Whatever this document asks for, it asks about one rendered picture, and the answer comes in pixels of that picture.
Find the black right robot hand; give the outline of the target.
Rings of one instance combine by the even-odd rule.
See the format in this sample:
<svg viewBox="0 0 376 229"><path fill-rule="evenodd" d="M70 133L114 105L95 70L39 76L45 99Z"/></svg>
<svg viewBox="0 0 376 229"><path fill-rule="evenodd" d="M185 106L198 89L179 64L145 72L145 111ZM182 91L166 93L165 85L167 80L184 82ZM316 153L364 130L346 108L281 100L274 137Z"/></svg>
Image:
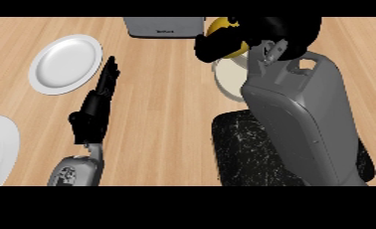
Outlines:
<svg viewBox="0 0 376 229"><path fill-rule="evenodd" d="M303 55L313 42L321 25L321 18L305 17L225 17L226 27L219 27L210 34L194 37L194 56L210 63L240 50L241 44L252 48L262 41L287 42L278 61L291 60Z"/></svg>

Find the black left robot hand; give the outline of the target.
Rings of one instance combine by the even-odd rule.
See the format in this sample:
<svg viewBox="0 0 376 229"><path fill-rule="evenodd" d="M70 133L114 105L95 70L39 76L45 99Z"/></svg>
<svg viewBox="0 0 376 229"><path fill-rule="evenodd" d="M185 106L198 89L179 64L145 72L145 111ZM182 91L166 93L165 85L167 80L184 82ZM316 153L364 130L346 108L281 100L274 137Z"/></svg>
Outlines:
<svg viewBox="0 0 376 229"><path fill-rule="evenodd" d="M106 62L97 86L89 90L80 109L69 114L75 144L101 143L106 136L110 103L114 92L116 79L120 71L114 57L110 56Z"/></svg>

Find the cream round basket tier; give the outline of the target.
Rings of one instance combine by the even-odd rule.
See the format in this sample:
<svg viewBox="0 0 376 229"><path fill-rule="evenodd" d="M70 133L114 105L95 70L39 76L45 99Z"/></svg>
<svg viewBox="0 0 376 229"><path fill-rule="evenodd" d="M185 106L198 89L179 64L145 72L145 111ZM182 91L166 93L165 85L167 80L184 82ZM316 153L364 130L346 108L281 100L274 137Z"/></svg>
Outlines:
<svg viewBox="0 0 376 229"><path fill-rule="evenodd" d="M218 59L210 64L216 88L222 95L238 103L243 102L240 87L246 80L246 61L246 56L238 55L229 59Z"/></svg>

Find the black speckled tray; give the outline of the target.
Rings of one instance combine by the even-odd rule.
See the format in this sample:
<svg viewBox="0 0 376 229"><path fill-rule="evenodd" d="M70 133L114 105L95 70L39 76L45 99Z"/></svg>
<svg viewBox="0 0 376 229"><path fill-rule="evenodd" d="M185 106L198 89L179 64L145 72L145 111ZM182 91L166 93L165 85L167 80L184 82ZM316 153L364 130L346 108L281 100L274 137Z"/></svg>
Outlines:
<svg viewBox="0 0 376 229"><path fill-rule="evenodd" d="M222 186L306 186L284 168L263 126L249 110L212 119L210 140Z"/></svg>

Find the white oval plate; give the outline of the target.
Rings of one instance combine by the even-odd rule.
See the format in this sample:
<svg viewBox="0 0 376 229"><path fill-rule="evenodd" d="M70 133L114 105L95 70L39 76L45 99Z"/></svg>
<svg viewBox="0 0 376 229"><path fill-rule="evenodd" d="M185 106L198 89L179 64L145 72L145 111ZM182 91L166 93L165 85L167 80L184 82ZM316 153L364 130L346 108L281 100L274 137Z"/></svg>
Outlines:
<svg viewBox="0 0 376 229"><path fill-rule="evenodd" d="M100 42L75 34L51 42L36 54L29 67L32 89L54 96L73 91L95 75L103 60Z"/></svg>

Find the white rounded object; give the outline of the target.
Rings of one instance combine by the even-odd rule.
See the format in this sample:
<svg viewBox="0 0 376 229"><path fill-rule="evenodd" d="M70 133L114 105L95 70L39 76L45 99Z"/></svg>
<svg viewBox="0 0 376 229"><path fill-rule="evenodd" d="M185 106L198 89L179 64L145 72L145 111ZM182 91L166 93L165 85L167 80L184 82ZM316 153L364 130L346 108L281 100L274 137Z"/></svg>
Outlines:
<svg viewBox="0 0 376 229"><path fill-rule="evenodd" d="M0 186L11 172L20 146L20 133L13 120L0 115Z"/></svg>

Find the grey appliance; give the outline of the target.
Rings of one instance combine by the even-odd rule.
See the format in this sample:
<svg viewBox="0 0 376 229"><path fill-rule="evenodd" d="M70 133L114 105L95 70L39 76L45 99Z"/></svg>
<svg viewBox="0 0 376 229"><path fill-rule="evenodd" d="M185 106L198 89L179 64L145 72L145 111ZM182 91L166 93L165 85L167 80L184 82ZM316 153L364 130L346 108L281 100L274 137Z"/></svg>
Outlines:
<svg viewBox="0 0 376 229"><path fill-rule="evenodd" d="M203 17L125 17L134 38L191 39L203 33Z"/></svg>

